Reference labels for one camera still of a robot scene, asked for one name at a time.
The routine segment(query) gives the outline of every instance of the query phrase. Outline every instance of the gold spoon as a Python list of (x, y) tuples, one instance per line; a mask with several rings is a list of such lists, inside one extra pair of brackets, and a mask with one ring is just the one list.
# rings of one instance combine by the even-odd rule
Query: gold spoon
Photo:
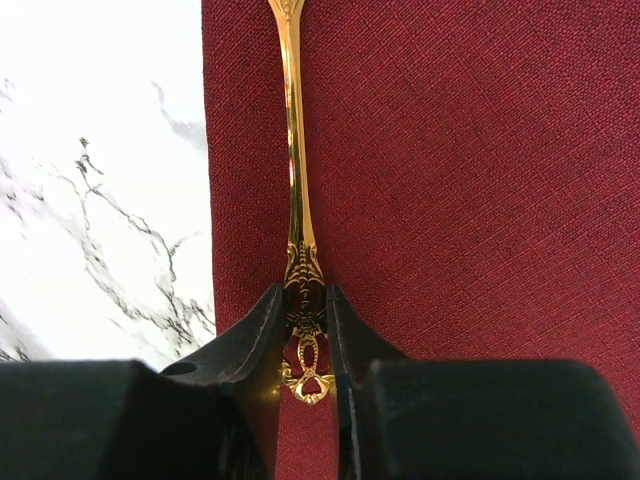
[[(296, 351), (303, 372), (302, 377), (294, 377), (291, 365), (283, 358), (282, 383), (291, 389), (298, 400), (315, 405), (327, 395), (334, 377), (329, 374), (321, 375), (316, 371), (320, 354), (317, 337), (323, 335), (326, 338), (326, 288), (318, 264), (316, 239), (311, 224), (304, 148), (300, 77), (300, 16), (304, 0), (268, 1), (276, 18), (280, 37), (289, 140), (290, 214), (288, 262), (284, 275), (285, 314), (288, 331), (297, 339)], [(313, 360), (309, 363), (305, 363), (307, 349), (311, 349), (313, 354)], [(309, 380), (317, 382), (319, 392), (304, 392)]]

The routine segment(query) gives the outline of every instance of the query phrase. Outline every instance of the gold utensil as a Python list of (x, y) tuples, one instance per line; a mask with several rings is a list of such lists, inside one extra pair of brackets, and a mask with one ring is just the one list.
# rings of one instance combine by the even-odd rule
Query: gold utensil
[[(318, 337), (322, 335), (326, 338), (323, 329), (326, 288), (311, 224), (304, 145), (300, 76), (300, 16), (304, 0), (268, 1), (280, 37), (289, 140), (290, 216), (288, 262), (284, 276), (285, 311), (288, 329), (297, 342), (297, 357), (302, 366), (302, 376), (294, 377), (291, 365), (283, 358), (282, 383), (291, 389), (298, 400), (314, 405), (329, 392), (334, 377), (317, 372), (320, 358)], [(307, 360), (310, 360), (307, 363), (305, 351), (308, 349), (312, 355), (307, 355)], [(306, 393), (304, 389), (309, 381), (315, 381), (320, 391)]]

